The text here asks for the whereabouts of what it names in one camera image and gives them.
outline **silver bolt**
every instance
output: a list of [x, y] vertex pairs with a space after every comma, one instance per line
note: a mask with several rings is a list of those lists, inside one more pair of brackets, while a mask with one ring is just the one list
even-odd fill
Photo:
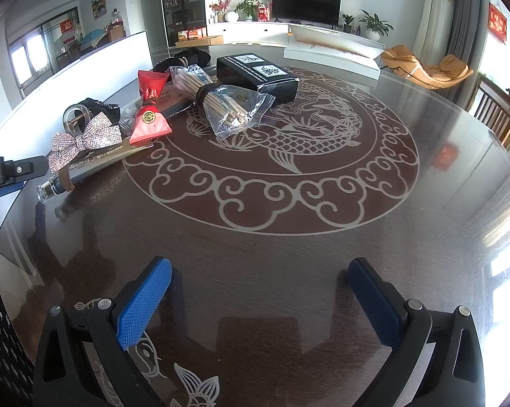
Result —
[[413, 310], [420, 310], [422, 309], [422, 303], [417, 300], [416, 298], [412, 298], [408, 301], [408, 306], [411, 307]]
[[55, 317], [56, 315], [60, 314], [60, 306], [52, 306], [50, 309], [50, 315], [52, 317]]
[[458, 311], [465, 317], [469, 317], [471, 312], [466, 306], [459, 306]]
[[110, 300], [109, 298], [103, 298], [97, 304], [98, 308], [102, 309], [102, 310], [108, 309], [111, 305], [112, 305], [112, 300]]

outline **television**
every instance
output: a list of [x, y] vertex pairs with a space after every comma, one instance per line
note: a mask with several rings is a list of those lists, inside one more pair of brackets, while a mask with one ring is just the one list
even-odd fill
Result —
[[338, 24], [341, 0], [272, 0], [272, 17]]

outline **dark brown table surface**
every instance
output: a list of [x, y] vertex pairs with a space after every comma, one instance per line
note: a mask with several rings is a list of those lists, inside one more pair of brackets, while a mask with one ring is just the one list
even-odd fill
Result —
[[[510, 390], [505, 150], [468, 113], [385, 72], [369, 89], [278, 47], [237, 47], [212, 55], [250, 50], [288, 66], [301, 79], [295, 103], [227, 142], [192, 110], [71, 194], [42, 205], [41, 179], [24, 187], [0, 253], [27, 287], [1, 268], [0, 288], [23, 302], [11, 315], [30, 357], [52, 304], [114, 297], [162, 255], [172, 285], [131, 355], [164, 401], [352, 405], [390, 351], [345, 282], [363, 256], [405, 298], [471, 309], [487, 406], [498, 405]], [[135, 85], [109, 101], [132, 99]], [[200, 398], [204, 382], [212, 395]]]

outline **white flower pot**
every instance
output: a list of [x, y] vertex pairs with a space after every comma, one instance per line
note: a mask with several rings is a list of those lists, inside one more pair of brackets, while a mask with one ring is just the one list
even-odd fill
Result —
[[240, 16], [238, 15], [237, 12], [227, 12], [226, 14], [224, 14], [224, 18], [226, 19], [226, 21], [228, 21], [229, 23], [234, 23], [234, 21], [238, 21], [238, 19], [240, 18]]
[[374, 32], [372, 29], [366, 29], [366, 38], [371, 39], [372, 41], [379, 41], [379, 32]]

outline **rhinestone bow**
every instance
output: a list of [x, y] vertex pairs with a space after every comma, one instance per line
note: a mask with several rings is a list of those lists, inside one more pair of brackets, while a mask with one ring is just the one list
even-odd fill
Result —
[[80, 151], [96, 150], [121, 143], [118, 125], [112, 123], [104, 113], [99, 113], [89, 121], [82, 136], [68, 133], [55, 133], [49, 155], [52, 173], [58, 172], [73, 160]]

